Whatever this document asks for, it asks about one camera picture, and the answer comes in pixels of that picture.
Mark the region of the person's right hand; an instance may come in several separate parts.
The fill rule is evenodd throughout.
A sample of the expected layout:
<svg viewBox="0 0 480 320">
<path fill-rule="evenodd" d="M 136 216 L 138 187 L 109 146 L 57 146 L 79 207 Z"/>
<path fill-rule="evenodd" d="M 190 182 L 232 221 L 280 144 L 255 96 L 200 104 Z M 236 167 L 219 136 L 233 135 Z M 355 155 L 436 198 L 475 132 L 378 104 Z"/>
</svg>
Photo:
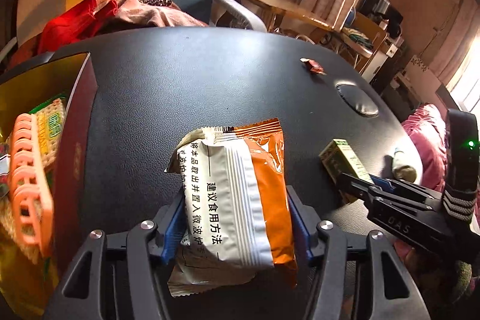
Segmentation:
<svg viewBox="0 0 480 320">
<path fill-rule="evenodd" d="M 404 264 L 428 307 L 453 305 L 471 293 L 472 266 L 468 263 L 411 249 Z"/>
</svg>

